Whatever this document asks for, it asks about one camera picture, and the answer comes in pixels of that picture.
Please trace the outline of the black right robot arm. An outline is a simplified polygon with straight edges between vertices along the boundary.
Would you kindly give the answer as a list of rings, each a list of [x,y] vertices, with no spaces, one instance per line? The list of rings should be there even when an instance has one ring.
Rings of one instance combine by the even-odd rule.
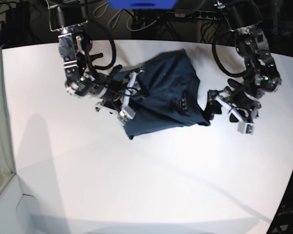
[[[136,112],[129,103],[131,98],[142,94],[138,75],[143,69],[131,70],[125,78],[116,79],[122,69],[121,65],[115,65],[116,44],[110,33],[99,23],[95,23],[95,26],[107,34],[112,58],[106,66],[93,64],[94,60],[102,58],[103,54],[90,53],[92,40],[84,28],[89,22],[88,1],[48,0],[46,3],[50,30],[60,33],[59,53],[63,59],[67,92],[79,97],[89,95],[100,99],[96,104],[96,111],[106,109],[114,114],[122,125],[133,120]]]

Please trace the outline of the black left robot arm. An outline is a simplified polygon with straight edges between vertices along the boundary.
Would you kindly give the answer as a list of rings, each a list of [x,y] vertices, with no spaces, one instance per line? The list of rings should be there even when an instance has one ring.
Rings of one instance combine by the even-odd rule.
[[[263,21],[257,5],[252,0],[216,0],[228,30],[218,33],[212,42],[212,55],[218,68],[229,77],[228,85],[220,91],[209,90],[205,114],[209,119],[226,108],[230,121],[238,124],[238,132],[251,135],[254,119],[261,109],[260,99],[265,93],[275,92],[282,83],[271,55],[268,40],[259,27]],[[245,71],[229,72],[221,63],[216,51],[219,39],[233,33],[235,49],[244,59]]]

